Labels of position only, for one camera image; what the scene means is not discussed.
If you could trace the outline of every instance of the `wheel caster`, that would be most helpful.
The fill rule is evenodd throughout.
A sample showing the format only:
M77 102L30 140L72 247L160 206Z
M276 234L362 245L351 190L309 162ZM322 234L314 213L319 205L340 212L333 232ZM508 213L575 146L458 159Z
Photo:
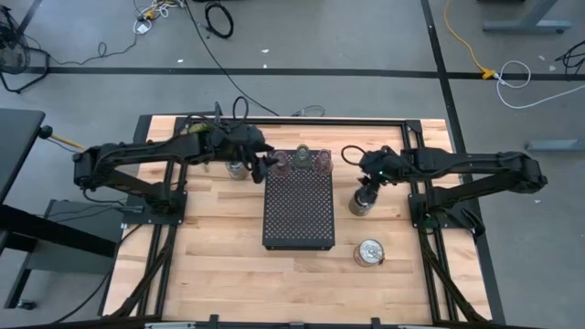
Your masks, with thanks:
M27 301L27 300L18 300L18 304L16 305L16 308L30 311L30 310L34 310L35 308L37 308L37 303L33 302L33 301Z

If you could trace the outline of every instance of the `black pegboard box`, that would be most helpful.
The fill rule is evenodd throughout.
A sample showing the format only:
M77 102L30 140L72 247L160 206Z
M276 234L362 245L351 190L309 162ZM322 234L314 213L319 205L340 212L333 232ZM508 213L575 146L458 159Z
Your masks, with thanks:
M296 151L284 152L291 162ZM318 153L310 152L312 161ZM268 250L330 250L335 245L331 173L293 164L286 176L269 171L262 229L262 245Z

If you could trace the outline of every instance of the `yellow cable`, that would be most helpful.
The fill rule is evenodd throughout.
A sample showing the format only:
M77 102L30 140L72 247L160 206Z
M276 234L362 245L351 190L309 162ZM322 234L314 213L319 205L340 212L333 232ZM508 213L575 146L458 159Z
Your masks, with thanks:
M447 0L447 5L445 5L445 11L443 12L443 17L445 18L445 24L447 25L447 28L449 28L449 31L451 31L451 34L457 40L461 41L469 49L469 53L472 55L473 62L484 73L484 75L482 76L482 78L484 78L484 79L490 79L490 78L492 78L494 76L494 74L495 74L495 70L494 69L486 69L486 68L484 68L479 63L479 61L477 61L477 58L475 58L475 54L473 53L473 48L467 43L467 41L463 40L462 37L459 37L459 35L457 35L457 33L455 33L455 31L453 31L453 29L451 28L451 24L449 24L449 18L447 18L447 13L449 11L449 5L450 4L451 4L451 0Z
M73 146L73 147L79 148L81 151L85 151L85 147L79 145L78 143L72 142L72 141L68 140L67 138L63 138L63 137L57 136L54 133L51 134L51 137L50 138L52 138L54 140L57 140L59 142L65 143L65 144L67 144L69 146Z

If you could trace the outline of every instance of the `concrete floor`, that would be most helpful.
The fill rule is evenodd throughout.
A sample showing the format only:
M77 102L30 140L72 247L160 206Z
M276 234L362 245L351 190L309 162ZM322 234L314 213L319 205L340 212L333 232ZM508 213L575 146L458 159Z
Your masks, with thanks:
M149 1L137 0L138 4ZM448 71L475 72L463 45L442 21L445 0L431 8ZM31 0L5 0L20 21ZM571 19L564 35L514 36L485 34L483 19L521 15L535 1L476 2L452 0L456 28L487 67L498 69L510 59L526 62L535 72L562 67L552 59L580 42L585 31L585 3L558 2L551 19ZM225 2L236 20L230 40L211 37L208 44L228 68L406 69L436 70L420 2L410 0ZM192 4L197 19L203 6ZM132 42L132 1L59 0L42 2L27 29L59 59L94 56L100 41L111 51ZM171 10L154 29L139 37L127 54L99 59L88 67L214 68L186 15ZM10 77L11 83L30 79ZM234 80L252 97L281 114L320 104L328 116L446 118L436 79L368 77L237 76ZM520 91L505 90L509 102L523 104L579 86L578 82L533 82ZM535 108L506 108L493 81L451 80L452 93L468 152L521 151L528 139L583 138L585 91ZM224 108L238 92L222 76L54 74L22 95L0 90L0 108L41 110L60 135L86 145L130 141L140 114ZM263 114L257 108L251 114ZM550 184L536 195L502 193L481 200L506 321L547 328L574 328L585 304L585 162L581 154L533 154ZM39 165L54 168L41 173ZM39 213L48 201L82 200L71 181L69 154L38 141L8 196L14 207ZM117 197L99 191L100 197ZM23 256L6 251L0 258L0 298L4 298ZM0 310L0 326L42 324L59 318L89 295L101 280L89 274L38 272L24 297L39 303L32 312ZM95 316L99 298L75 319Z

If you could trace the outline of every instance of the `wooden table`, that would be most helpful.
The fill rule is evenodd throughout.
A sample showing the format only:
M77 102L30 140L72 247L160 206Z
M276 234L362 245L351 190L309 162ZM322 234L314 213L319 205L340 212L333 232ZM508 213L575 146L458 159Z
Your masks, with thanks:
M168 139L175 120L154 116L148 139ZM426 146L451 151L444 120L421 120L421 125ZM264 185L255 185L250 178L230 180L222 163L212 163L207 169L190 166L186 217L176 236L164 319L206 321L211 314L219 314L220 321L229 322L368 324L370 318L379 317L383 324L430 324L418 233L407 204L410 186L383 187L365 218L353 216L347 208L359 186L360 171L341 159L341 148L355 144L377 150L387 144L400 150L400 129L258 126L277 149L306 143L312 149L332 151L335 246L330 251L267 251L261 244ZM164 163L143 164L139 177L161 181L164 171ZM449 187L459 184L459 179L448 175L433 183ZM152 227L144 226L121 246L104 314L117 309L143 276L151 234ZM473 237L456 228L444 229L443 236L454 282L478 313L490 318ZM382 243L383 265L362 268L354 262L354 248L364 239ZM446 318L443 289L436 276L435 281L441 315Z

